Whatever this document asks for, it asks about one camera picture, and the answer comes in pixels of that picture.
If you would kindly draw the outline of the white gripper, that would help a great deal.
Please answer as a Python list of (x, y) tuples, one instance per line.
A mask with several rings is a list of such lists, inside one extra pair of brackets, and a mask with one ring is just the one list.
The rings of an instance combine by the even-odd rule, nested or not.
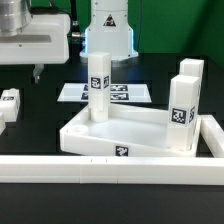
[(0, 0), (0, 65), (36, 64), (35, 83), (43, 64), (65, 63), (69, 58), (68, 14), (32, 14), (29, 0)]

